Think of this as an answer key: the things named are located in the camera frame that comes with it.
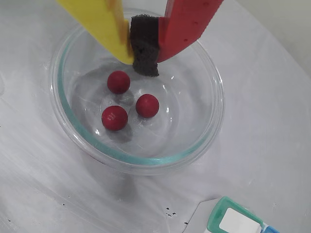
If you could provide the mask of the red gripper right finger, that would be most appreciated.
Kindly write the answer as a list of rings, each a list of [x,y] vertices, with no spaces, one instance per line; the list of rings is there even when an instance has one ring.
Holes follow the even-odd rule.
[[[157,65],[193,44],[203,34],[223,0],[169,0],[165,15],[136,15],[131,19],[132,67],[157,77]]]

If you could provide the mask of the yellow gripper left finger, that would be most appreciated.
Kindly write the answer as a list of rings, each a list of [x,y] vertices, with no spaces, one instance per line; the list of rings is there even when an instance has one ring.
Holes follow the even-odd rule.
[[[121,0],[59,0],[58,3],[120,62],[131,65],[129,21]]]

